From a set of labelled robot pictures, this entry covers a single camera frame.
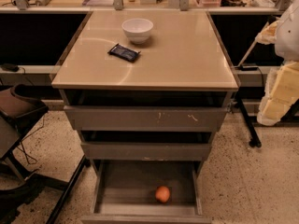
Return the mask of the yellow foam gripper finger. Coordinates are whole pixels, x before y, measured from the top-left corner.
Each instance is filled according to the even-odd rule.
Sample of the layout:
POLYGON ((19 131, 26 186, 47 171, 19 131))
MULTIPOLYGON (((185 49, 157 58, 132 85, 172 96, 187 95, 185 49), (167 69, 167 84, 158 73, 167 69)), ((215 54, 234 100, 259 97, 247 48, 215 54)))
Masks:
POLYGON ((299 62, 287 61, 280 68, 271 68, 264 91, 257 121, 264 126, 273 126, 299 99, 299 62))
POLYGON ((277 27, 277 21, 268 22, 261 32, 256 35, 255 41, 264 45, 275 44, 277 41, 277 27))

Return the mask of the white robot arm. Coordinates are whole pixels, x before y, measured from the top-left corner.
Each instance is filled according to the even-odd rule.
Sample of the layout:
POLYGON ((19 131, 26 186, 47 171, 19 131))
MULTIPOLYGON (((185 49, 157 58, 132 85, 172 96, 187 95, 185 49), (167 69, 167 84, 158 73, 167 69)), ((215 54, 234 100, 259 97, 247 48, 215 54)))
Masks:
POLYGON ((259 105, 257 121, 265 126, 280 122, 299 100, 299 0, 294 0, 281 17, 267 25, 255 40, 275 45, 283 59, 279 69, 271 69, 259 105))

